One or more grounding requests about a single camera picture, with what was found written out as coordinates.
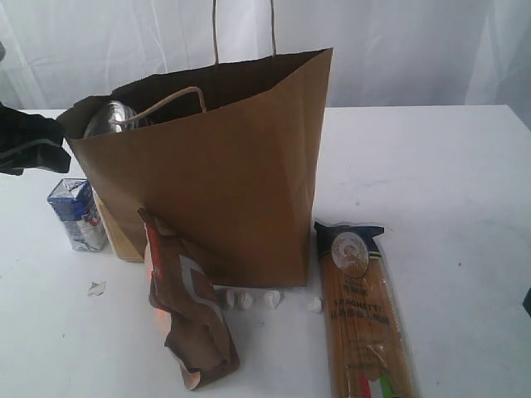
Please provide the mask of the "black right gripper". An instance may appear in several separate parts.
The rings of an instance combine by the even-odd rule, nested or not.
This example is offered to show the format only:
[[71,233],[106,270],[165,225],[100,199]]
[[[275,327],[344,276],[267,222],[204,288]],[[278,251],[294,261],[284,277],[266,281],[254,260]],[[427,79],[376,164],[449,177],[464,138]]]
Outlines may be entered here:
[[522,307],[526,311],[526,313],[531,316],[531,288],[529,288],[528,292],[526,293],[523,302]]

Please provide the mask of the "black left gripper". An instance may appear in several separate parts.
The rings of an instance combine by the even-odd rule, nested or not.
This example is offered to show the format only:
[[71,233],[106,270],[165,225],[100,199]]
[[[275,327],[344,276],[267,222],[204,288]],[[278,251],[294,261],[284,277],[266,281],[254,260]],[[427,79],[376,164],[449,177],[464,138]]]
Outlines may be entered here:
[[21,176],[31,168],[68,173],[71,156],[63,148],[64,137],[56,120],[1,104],[1,173]]

